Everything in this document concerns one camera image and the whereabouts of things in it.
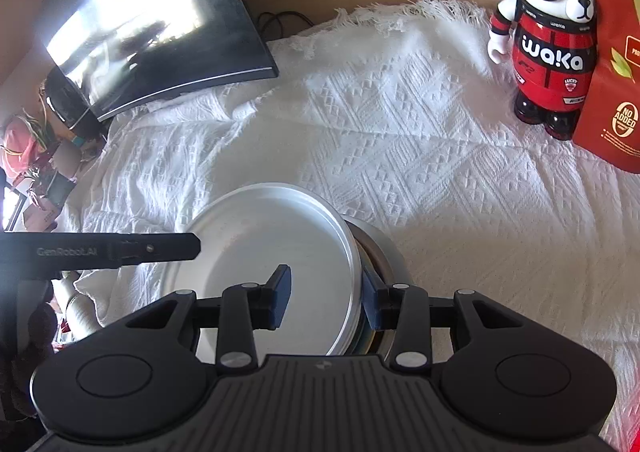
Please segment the left hand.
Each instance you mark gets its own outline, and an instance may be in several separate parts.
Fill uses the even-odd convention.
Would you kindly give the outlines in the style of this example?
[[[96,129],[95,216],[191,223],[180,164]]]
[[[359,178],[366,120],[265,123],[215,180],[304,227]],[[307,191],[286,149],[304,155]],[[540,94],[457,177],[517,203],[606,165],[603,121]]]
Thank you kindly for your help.
[[[35,414],[30,400],[32,373],[53,354],[52,340],[58,319],[48,303],[40,305],[29,318],[27,347],[13,359],[1,359],[1,420],[18,422]]]

